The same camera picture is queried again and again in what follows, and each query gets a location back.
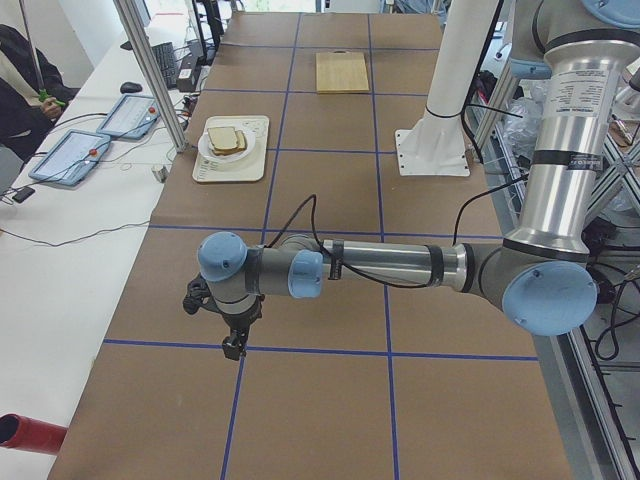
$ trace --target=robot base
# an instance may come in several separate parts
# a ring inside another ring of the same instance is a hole
[[[445,128],[437,128],[445,123],[441,119],[436,119],[436,125],[427,126],[427,123],[434,122],[421,118],[412,130],[396,130],[400,175],[468,177],[470,172],[459,121],[447,119]]]

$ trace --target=white plate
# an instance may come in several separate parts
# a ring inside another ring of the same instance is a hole
[[[233,153],[231,155],[216,155],[211,150],[209,146],[209,133],[204,132],[198,140],[198,152],[207,160],[214,163],[227,164],[232,162],[237,162],[238,160],[242,160],[244,157],[249,155],[253,148],[256,146],[256,135],[253,133],[253,130],[243,127],[241,125],[224,125],[229,127],[234,127],[236,130],[241,130],[244,133],[244,138],[247,141],[247,149],[242,152]]]

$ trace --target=tablet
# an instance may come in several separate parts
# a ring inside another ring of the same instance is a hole
[[[69,130],[29,172],[39,182],[73,186],[83,180],[108,150],[111,137]]]
[[[138,140],[146,135],[159,116],[153,97],[126,93],[116,102],[96,132],[109,135],[114,140]]]

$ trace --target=bread slice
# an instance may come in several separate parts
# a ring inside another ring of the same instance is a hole
[[[238,151],[242,152],[247,149],[247,138],[242,130],[236,130],[236,138],[238,139]]]
[[[238,137],[233,127],[212,127],[207,129],[209,143],[214,152],[230,152],[238,148]]]

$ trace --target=blue tape grid line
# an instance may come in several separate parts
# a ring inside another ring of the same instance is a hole
[[[148,340],[120,340],[106,338],[103,343],[107,345],[123,345],[133,347],[160,347],[160,348],[186,348],[201,350],[222,350],[222,346],[213,343],[180,343],[180,342],[154,342]],[[484,360],[494,362],[537,362],[538,357],[526,355],[473,355],[466,353],[424,353],[424,352],[388,352],[377,350],[340,350],[330,348],[296,348],[296,347],[269,347],[260,345],[248,345],[249,352],[266,353],[299,353],[307,355],[343,355],[352,357],[394,357],[394,358],[430,358],[434,360]]]
[[[241,47],[241,48],[280,48],[280,49],[291,49],[296,48],[300,50],[381,50],[381,51],[392,51],[392,52],[438,52],[440,50],[439,47],[349,47],[344,45],[242,45],[240,43],[226,43],[222,42],[221,46],[228,47]]]
[[[302,14],[298,14],[298,21],[296,23],[296,36],[293,42],[293,49],[291,51],[291,64],[289,65],[289,74],[287,78],[287,92],[284,95],[284,105],[282,106],[282,118],[280,119],[280,131],[278,133],[278,143],[276,145],[276,152],[273,160],[273,170],[271,172],[271,182],[269,184],[269,195],[267,197],[267,205],[264,213],[264,223],[262,226],[262,233],[260,236],[260,242],[264,243],[267,236],[267,223],[269,222],[269,212],[271,209],[271,200],[273,198],[273,188],[276,181],[276,175],[278,171],[278,159],[280,156],[280,146],[282,145],[282,136],[284,132],[285,119],[287,116],[287,104],[289,101],[289,90],[291,88],[291,78],[293,77],[293,66],[296,58],[296,45],[298,44],[298,35],[300,34],[300,23],[302,20]],[[231,452],[233,442],[233,430],[235,427],[236,413],[238,411],[238,401],[240,398],[240,387],[242,384],[242,373],[244,371],[245,359],[240,359],[240,366],[238,368],[238,377],[236,379],[236,389],[233,398],[233,406],[231,408],[231,418],[229,419],[229,431],[227,432],[227,442],[224,450],[224,460],[222,462],[222,469],[220,471],[220,480],[225,480],[227,475],[227,466],[229,464],[229,455]]]
[[[212,231],[212,232],[248,232],[248,233],[277,233],[280,231],[278,228],[250,228],[250,227],[233,227],[233,226],[223,226],[223,227],[211,227],[207,225],[149,225],[150,229],[157,230],[202,230],[202,231]],[[287,229],[289,233],[307,233],[311,234],[311,230],[305,229],[295,229],[289,228]],[[322,235],[341,235],[341,236],[369,236],[369,237],[380,237],[382,232],[358,232],[358,231],[340,231],[340,230],[317,230],[317,233]],[[453,238],[453,235],[448,233],[405,233],[405,232],[385,232],[386,237],[412,237],[412,238]],[[502,241],[503,237],[499,235],[458,235],[458,238],[467,238],[470,240],[496,240]]]
[[[280,148],[281,152],[307,152],[307,153],[336,153],[336,154],[360,154],[360,155],[395,155],[392,151],[378,150],[331,150],[326,148]]]
[[[312,90],[254,90],[251,88],[203,88],[203,92],[223,92],[223,93],[271,93],[271,94],[287,94],[298,93],[302,95],[317,95],[318,92]],[[423,97],[427,98],[426,93],[395,93],[395,92],[354,92],[349,95],[372,95],[379,97]]]
[[[384,208],[382,199],[382,175],[380,172],[380,154],[378,141],[378,116],[376,112],[375,67],[373,61],[373,42],[371,41],[371,16],[367,14],[367,36],[369,37],[369,65],[371,67],[371,108],[373,110],[373,138],[376,150],[376,178],[378,182],[378,217],[380,220],[380,241],[384,242]],[[396,394],[393,376],[393,344],[391,342],[391,313],[389,309],[389,291],[384,286],[384,316],[387,335],[387,369],[389,372],[389,414],[391,418],[391,444],[393,450],[393,477],[400,480],[400,460],[398,454],[398,426],[396,422]]]
[[[278,172],[278,159],[280,157],[280,149],[282,146],[282,136],[284,133],[284,125],[287,116],[287,104],[289,101],[289,90],[291,89],[291,78],[293,77],[293,66],[295,64],[296,59],[296,49],[298,44],[298,35],[300,34],[300,23],[302,19],[302,14],[298,14],[298,21],[296,23],[296,36],[293,41],[293,49],[291,50],[291,64],[289,65],[289,76],[287,78],[287,90],[284,94],[284,105],[282,107],[282,118],[280,119],[280,131],[278,132],[278,143],[276,144],[276,153],[273,160],[273,170],[271,172],[271,183],[269,184],[269,194],[267,197],[267,208],[264,213],[264,223],[262,225],[262,237],[261,242],[264,243],[264,239],[266,237],[267,224],[269,222],[269,213],[271,211],[271,200],[273,198],[273,187],[276,182],[276,174]]]
[[[236,389],[233,393],[233,406],[231,407],[231,416],[229,417],[229,429],[227,430],[227,441],[224,447],[224,457],[222,459],[222,468],[220,469],[220,480],[224,480],[227,476],[227,467],[229,466],[229,455],[231,453],[231,441],[233,440],[233,428],[236,424],[236,413],[238,411],[238,399],[240,398],[240,385],[242,384],[242,372],[244,372],[244,357],[240,359],[240,365],[238,365],[238,376],[236,377]]]

